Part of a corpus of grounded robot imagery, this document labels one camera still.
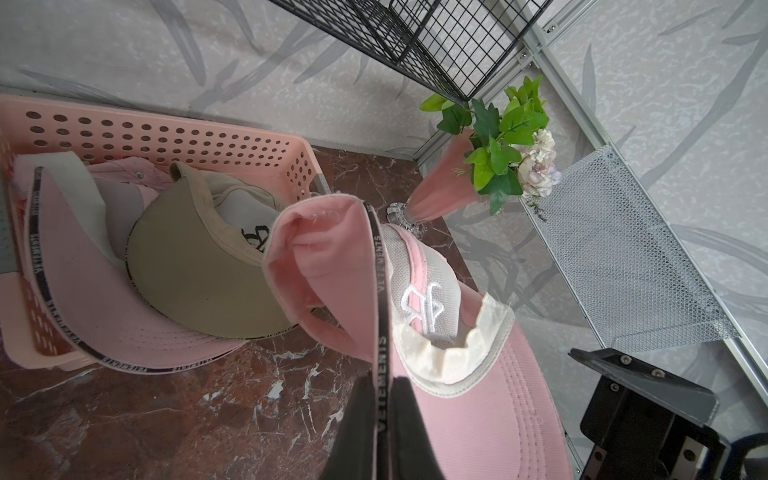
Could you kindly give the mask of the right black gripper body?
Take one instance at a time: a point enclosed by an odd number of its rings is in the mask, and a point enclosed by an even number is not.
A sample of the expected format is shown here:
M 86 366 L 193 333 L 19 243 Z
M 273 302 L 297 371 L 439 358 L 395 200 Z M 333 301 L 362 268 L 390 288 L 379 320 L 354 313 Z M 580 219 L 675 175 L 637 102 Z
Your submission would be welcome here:
M 615 349 L 572 349 L 600 379 L 580 423 L 583 479 L 719 479 L 731 445 L 711 427 L 709 389 Z

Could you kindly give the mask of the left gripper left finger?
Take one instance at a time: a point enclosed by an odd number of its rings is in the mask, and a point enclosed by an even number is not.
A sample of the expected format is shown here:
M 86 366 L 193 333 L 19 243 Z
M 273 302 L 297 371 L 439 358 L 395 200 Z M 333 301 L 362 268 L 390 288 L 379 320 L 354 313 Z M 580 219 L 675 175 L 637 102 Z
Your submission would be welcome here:
M 344 410 L 321 480 L 371 480 L 376 400 L 371 374 L 357 379 Z

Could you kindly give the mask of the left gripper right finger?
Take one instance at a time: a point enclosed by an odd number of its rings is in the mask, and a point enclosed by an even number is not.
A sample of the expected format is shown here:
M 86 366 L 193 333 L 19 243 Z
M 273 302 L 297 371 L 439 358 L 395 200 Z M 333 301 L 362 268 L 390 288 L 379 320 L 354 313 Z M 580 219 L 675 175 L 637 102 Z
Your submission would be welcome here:
M 393 379 L 388 406 L 390 479 L 443 480 L 411 382 Z

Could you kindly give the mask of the beige baseball cap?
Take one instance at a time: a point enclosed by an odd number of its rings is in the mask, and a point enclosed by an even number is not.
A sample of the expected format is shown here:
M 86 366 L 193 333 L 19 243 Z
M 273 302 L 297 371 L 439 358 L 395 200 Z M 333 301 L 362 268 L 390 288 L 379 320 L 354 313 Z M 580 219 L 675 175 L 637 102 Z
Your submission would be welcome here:
M 225 173 L 180 162 L 169 173 L 171 185 L 127 237 L 126 268 L 138 295 L 176 324 L 219 338 L 290 330 L 262 271 L 282 204 Z

